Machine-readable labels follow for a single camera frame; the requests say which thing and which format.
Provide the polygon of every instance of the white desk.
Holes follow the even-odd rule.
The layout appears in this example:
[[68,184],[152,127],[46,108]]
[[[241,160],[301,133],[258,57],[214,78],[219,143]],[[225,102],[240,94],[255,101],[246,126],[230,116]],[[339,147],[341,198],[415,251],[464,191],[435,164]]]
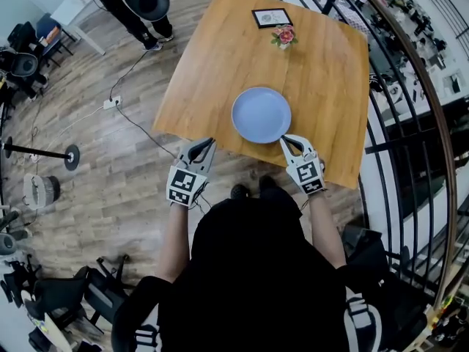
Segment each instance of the white desk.
[[79,26],[86,16],[97,9],[97,7],[94,9],[92,4],[94,4],[93,0],[64,0],[51,17],[76,36],[83,38],[96,52],[104,55],[106,52]]

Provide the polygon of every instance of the wrist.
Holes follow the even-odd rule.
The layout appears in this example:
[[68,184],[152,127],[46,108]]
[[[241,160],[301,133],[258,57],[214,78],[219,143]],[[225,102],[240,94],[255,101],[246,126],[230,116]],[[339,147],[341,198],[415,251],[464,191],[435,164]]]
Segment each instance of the wrist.
[[169,204],[169,208],[175,209],[175,210],[187,210],[188,209],[187,206],[181,205],[180,203],[177,203],[177,202],[171,202]]
[[316,199],[324,199],[324,190],[316,191],[308,196],[308,202],[313,202]]

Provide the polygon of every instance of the backpack strap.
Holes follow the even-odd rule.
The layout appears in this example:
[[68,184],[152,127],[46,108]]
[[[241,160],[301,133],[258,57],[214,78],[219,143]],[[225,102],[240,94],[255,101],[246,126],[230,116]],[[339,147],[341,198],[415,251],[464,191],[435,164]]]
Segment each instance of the backpack strap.
[[[372,305],[368,305],[361,293],[354,293],[345,287],[347,308],[344,311],[344,325],[349,342],[350,352],[377,352],[381,343],[383,326],[381,324],[380,313]],[[374,341],[362,340],[360,334],[374,335]],[[367,348],[360,349],[360,345],[367,345]]]

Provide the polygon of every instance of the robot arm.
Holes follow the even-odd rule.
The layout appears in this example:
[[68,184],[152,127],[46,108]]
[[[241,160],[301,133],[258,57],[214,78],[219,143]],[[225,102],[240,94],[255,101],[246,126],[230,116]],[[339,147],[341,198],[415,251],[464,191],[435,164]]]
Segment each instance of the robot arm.
[[213,138],[203,138],[190,142],[181,149],[179,162],[169,170],[167,200],[186,207],[196,201],[209,183],[207,176],[216,147]]
[[[285,134],[280,138],[280,145],[287,160],[287,173],[300,190],[307,195],[323,190],[324,164],[321,163],[311,143],[304,137]],[[290,145],[298,149],[301,154],[294,154]]]

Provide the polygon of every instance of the framed photo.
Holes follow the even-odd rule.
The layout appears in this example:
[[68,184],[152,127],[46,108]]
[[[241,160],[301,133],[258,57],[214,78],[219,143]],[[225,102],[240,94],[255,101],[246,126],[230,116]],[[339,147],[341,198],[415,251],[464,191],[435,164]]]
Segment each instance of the framed photo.
[[276,27],[277,25],[293,25],[284,8],[253,10],[252,14],[260,29]]

